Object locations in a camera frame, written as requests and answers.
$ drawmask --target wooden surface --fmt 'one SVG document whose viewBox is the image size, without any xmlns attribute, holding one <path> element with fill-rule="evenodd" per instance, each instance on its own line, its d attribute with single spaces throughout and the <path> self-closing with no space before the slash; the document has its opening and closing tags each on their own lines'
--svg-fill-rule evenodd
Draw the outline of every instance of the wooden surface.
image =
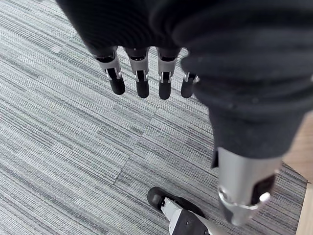
<svg viewBox="0 0 313 235">
<path fill-rule="evenodd" d="M 313 185 L 307 185 L 296 235 L 313 235 Z"/>
<path fill-rule="evenodd" d="M 313 182 L 313 112 L 306 115 L 284 161 L 309 182 Z"/>
</svg>

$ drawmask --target robotic arm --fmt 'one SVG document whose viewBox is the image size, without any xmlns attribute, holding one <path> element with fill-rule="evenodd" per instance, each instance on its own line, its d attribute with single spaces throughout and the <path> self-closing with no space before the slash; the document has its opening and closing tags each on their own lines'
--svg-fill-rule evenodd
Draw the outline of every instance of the robotic arm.
<svg viewBox="0 0 313 235">
<path fill-rule="evenodd" d="M 148 50 L 157 47 L 161 99 L 170 96 L 180 48 L 188 49 L 181 94 L 193 92 L 209 108 L 221 209 L 233 225 L 245 224 L 269 200 L 313 107 L 313 1 L 57 2 L 116 94 L 125 91 L 117 46 L 129 56 L 141 98 L 149 95 Z"/>
</svg>

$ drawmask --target floor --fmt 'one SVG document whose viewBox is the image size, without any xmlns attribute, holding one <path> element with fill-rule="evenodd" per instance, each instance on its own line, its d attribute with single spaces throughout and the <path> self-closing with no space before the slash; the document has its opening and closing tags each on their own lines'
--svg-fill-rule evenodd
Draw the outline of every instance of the floor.
<svg viewBox="0 0 313 235">
<path fill-rule="evenodd" d="M 158 98 L 154 48 L 147 99 L 119 49 L 126 92 L 116 96 L 54 1 L 4 0 L 0 56 L 1 235 L 166 235 L 167 220 L 146 201 L 153 186 L 232 235 L 296 233 L 307 181 L 286 165 L 255 219 L 225 223 L 207 109 L 180 96 L 179 63 L 171 98 Z"/>
</svg>

